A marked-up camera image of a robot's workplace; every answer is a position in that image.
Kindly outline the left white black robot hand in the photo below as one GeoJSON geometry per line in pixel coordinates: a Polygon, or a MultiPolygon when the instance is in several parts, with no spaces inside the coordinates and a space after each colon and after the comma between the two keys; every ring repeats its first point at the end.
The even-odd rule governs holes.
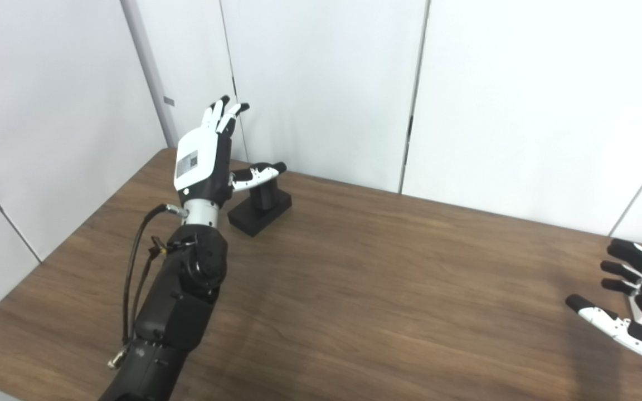
{"type": "Polygon", "coordinates": [[[183,225],[217,228],[219,212],[232,194],[260,187],[287,170],[283,162],[230,168],[235,124],[250,105],[227,107],[229,102],[224,95],[207,107],[201,125],[178,142],[174,186],[185,210],[183,225]]]}

